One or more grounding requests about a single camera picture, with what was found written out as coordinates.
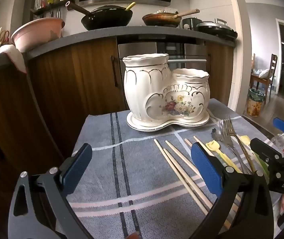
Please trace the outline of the green yellow plastic spoon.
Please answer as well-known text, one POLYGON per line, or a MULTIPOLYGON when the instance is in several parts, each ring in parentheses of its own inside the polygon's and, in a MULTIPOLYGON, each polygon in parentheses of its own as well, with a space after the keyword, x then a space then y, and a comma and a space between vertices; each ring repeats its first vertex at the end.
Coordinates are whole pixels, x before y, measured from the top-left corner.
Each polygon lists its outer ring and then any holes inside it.
POLYGON ((247 135, 238 136, 240 141, 248 148, 249 155, 259 164, 267 178, 269 178, 268 164, 264 162, 257 153, 255 153, 250 146, 251 139, 247 135))

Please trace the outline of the wooden chopstick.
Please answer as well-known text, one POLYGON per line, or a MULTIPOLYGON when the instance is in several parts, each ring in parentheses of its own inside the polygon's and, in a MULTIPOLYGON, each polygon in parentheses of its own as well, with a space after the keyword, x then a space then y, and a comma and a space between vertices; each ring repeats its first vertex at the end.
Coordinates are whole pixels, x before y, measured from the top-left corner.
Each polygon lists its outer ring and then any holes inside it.
POLYGON ((188 165, 190 167, 190 169, 192 169, 201 179, 202 179, 202 176, 200 174, 200 172, 198 171, 198 169, 195 167, 194 164, 192 164, 190 162, 190 160, 188 158, 186 158, 176 147, 174 147, 168 140, 165 141, 165 143, 173 150, 173 152, 175 154, 177 154, 181 159, 182 161, 185 162, 186 165, 188 165))
MULTIPOLYGON (((201 147, 205 150, 205 152, 208 155, 214 157, 214 154, 196 136, 194 136, 193 138, 195 139, 196 142, 198 142, 201 145, 201 147)), ((186 144, 188 144, 189 147, 192 147, 192 143, 190 142, 190 140, 185 138, 184 141, 186 142, 186 144)))
POLYGON ((194 194, 193 190, 188 186, 188 184, 186 183, 184 178, 181 176, 179 171, 176 169, 175 165, 171 162, 171 160, 169 159, 168 155, 165 153, 165 151, 161 147, 161 145, 157 142, 156 139, 154 139, 154 142, 158 146, 159 150, 161 151, 162 155, 164 156, 164 158, 166 159, 168 164, 170 165, 171 169, 175 172, 175 174, 177 175, 179 180, 182 182, 182 184, 184 185, 184 187, 186 188, 186 190, 188 191, 190 196, 192 196, 192 199, 196 202, 196 204, 199 206, 199 208, 202 210, 202 212, 206 215, 208 213, 206 208, 203 206, 203 204, 200 202, 200 200, 196 197, 196 195, 194 194))
POLYGON ((192 189, 199 195, 199 197, 205 202, 205 204, 209 207, 209 209, 212 208, 213 204, 210 202, 210 200, 206 197, 206 195, 200 190, 200 188, 194 183, 194 181, 188 176, 186 171, 182 169, 180 164, 175 160, 175 158, 168 152, 167 149, 163 149, 163 151, 166 153, 166 155, 169 157, 171 162, 175 167, 177 167, 178 171, 181 173, 183 178, 187 181, 187 183, 192 187, 192 189))

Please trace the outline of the silver flower spoon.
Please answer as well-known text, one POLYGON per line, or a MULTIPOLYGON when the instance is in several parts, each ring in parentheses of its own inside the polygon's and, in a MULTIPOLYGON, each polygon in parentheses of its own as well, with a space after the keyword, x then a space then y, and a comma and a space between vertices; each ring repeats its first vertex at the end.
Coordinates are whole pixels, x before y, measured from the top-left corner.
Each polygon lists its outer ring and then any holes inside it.
POLYGON ((213 140, 216 140, 216 141, 222 141, 223 140, 223 137, 222 137, 220 131, 218 131, 216 128, 212 129, 211 136, 212 136, 213 140))

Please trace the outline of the silver fork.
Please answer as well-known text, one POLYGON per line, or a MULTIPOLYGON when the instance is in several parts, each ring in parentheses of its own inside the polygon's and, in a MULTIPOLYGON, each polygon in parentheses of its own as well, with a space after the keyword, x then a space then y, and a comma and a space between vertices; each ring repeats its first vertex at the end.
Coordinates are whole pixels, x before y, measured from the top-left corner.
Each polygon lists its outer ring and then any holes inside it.
POLYGON ((231 136, 228 134, 226 130, 226 126, 223 121, 219 123, 220 125, 220 131, 222 135, 222 141, 223 143, 232 151, 232 153, 235 155, 235 157, 238 159, 240 166, 242 168, 243 173, 245 174, 251 174, 251 171, 248 169, 248 167, 244 164, 239 152, 234 147, 234 144, 232 142, 231 136))

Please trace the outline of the gold fork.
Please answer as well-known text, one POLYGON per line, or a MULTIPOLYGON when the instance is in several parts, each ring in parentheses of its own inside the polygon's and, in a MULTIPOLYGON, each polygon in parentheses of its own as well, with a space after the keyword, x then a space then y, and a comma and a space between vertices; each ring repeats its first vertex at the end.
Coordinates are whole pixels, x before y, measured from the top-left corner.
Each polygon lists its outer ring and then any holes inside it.
POLYGON ((234 129, 233 124, 231 122, 231 119, 229 117, 224 118, 223 122, 226 125, 227 134, 229 136, 234 137, 235 140, 237 140, 238 144, 240 145, 240 147, 241 147, 241 149, 242 149, 242 151, 243 151, 243 153, 244 153, 244 155, 246 157, 246 160, 248 161, 248 164, 250 166, 251 171, 254 173, 256 171, 256 168, 255 168, 255 166, 254 166, 254 164, 253 164, 253 162, 251 160, 251 157, 249 156, 249 154, 248 154, 244 144, 238 138, 237 133, 235 132, 235 129, 234 129))

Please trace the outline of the wooden chair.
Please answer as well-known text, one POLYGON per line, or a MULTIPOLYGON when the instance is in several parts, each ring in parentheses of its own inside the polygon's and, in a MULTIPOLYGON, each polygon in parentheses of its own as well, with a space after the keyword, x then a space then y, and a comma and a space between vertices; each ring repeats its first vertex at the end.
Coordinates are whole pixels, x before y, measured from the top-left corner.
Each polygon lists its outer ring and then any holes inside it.
POLYGON ((278 56, 272 54, 270 60, 270 66, 268 69, 261 70, 260 73, 254 72, 252 70, 250 77, 250 88, 253 88, 254 83, 256 83, 256 90, 259 88, 259 84, 263 84, 265 86, 265 100, 267 101, 267 94, 269 93, 269 98, 271 98, 272 86, 273 86, 273 77, 276 70, 278 61, 278 56))

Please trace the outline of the grey plaid table cloth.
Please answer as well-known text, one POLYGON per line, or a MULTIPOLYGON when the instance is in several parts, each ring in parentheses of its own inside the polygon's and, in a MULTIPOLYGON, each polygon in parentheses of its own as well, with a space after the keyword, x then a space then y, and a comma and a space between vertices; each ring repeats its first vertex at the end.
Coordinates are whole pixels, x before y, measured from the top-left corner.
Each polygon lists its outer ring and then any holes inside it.
POLYGON ((228 107, 211 99, 204 126, 169 126, 153 133, 131 129, 126 111, 88 116, 75 149, 90 144, 92 160, 67 199, 94 238, 189 238, 205 215, 161 148, 190 156, 189 142, 211 141, 211 131, 230 117, 239 135, 266 141, 266 136, 228 107))

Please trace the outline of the white floral ceramic utensil holder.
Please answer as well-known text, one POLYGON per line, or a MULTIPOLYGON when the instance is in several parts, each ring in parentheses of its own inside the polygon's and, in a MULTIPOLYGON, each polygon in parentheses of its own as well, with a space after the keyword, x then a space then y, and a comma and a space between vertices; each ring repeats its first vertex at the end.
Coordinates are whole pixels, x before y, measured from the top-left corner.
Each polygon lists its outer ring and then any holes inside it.
POLYGON ((129 127, 155 132, 169 125, 198 127, 209 121, 209 74, 197 69, 171 70, 168 60, 166 53, 123 58, 129 127))

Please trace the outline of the black lidded griddle pan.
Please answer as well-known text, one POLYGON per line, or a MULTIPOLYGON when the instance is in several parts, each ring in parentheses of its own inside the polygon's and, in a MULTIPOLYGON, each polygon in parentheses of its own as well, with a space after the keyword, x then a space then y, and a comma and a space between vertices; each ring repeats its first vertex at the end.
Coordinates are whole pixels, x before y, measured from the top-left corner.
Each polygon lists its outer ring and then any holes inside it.
POLYGON ((213 21, 203 21, 197 24, 198 31, 207 33, 209 35, 217 36, 221 39, 234 41, 237 39, 238 34, 231 27, 227 25, 225 20, 215 18, 213 21))

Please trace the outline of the white pink towel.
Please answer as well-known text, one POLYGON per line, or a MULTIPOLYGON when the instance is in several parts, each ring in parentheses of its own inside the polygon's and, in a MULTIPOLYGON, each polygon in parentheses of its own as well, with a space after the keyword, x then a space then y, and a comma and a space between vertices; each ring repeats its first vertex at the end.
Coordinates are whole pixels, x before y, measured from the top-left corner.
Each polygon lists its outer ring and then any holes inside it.
POLYGON ((27 69, 23 55, 13 44, 1 46, 0 54, 1 53, 4 53, 9 57, 10 61, 15 65, 17 70, 23 72, 24 74, 27 74, 27 69))

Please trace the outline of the dark green kettle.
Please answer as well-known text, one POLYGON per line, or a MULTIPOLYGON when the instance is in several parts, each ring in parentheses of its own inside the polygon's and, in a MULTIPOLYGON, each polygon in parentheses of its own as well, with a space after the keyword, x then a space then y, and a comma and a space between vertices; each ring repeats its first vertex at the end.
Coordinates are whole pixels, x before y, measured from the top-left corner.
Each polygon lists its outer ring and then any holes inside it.
POLYGON ((192 30, 192 31, 197 31, 197 25, 202 23, 203 21, 196 18, 196 17, 191 17, 191 18, 184 18, 182 20, 182 28, 186 30, 192 30))

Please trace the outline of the pink basin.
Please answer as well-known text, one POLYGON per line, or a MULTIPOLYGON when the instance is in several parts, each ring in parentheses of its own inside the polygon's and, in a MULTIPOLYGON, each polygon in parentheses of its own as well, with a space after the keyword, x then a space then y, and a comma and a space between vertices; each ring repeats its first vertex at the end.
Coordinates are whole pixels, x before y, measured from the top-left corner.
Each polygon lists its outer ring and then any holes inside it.
POLYGON ((65 22, 61 18, 40 18, 19 27, 11 35, 11 42, 21 53, 28 52, 61 38, 64 26, 65 22))

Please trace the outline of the brown frying pan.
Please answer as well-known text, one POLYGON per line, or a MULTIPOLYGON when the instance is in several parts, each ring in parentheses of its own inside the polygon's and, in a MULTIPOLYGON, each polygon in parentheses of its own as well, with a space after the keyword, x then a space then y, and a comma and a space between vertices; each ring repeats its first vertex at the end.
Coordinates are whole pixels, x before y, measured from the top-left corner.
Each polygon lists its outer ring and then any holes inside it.
POLYGON ((155 12, 142 17, 146 26, 166 26, 178 27, 183 16, 199 13, 199 9, 193 9, 187 12, 170 13, 170 12, 155 12))

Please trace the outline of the black wok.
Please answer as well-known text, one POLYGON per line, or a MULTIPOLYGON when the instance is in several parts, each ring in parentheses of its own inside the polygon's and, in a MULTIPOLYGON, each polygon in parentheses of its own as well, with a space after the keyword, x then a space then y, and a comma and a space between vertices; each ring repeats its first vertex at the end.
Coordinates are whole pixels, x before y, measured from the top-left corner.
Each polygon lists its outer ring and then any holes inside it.
POLYGON ((65 6, 67 9, 73 9, 84 14, 81 23, 86 30, 90 31, 127 26, 133 16, 132 8, 135 5, 135 2, 130 3, 126 8, 117 5, 104 5, 93 11, 88 11, 71 1, 68 1, 65 6))

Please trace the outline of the spice shelf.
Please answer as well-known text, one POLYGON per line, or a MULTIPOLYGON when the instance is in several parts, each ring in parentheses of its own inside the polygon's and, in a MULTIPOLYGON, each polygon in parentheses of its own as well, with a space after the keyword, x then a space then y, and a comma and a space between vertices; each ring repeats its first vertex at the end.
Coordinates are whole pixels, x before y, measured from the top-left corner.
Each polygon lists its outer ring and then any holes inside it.
POLYGON ((49 12, 53 9, 59 8, 59 7, 64 7, 66 5, 67 2, 73 2, 75 3, 75 0, 63 0, 63 1, 59 1, 58 3, 54 3, 54 4, 49 4, 46 7, 34 10, 34 9, 30 9, 30 11, 34 14, 34 16, 41 16, 46 12, 49 12))

